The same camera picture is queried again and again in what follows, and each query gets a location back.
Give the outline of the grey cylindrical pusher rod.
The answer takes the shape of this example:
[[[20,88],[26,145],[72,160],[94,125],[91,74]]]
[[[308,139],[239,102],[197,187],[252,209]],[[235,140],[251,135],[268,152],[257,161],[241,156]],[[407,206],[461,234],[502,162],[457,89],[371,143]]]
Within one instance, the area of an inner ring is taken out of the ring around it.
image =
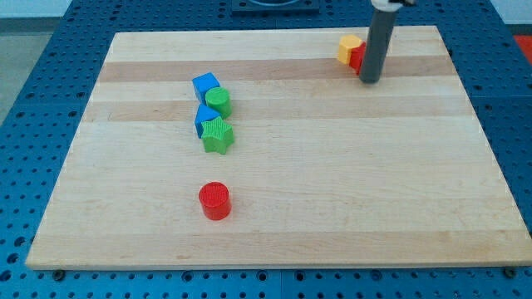
[[[363,83],[379,82],[396,19],[397,11],[374,10],[359,74],[359,79]]]

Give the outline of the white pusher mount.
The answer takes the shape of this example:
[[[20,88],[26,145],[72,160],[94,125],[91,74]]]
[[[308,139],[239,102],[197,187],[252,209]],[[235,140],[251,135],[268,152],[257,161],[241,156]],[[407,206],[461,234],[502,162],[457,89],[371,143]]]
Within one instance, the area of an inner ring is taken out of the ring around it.
[[[396,12],[402,7],[416,5],[416,0],[371,0],[371,4],[382,12]]]

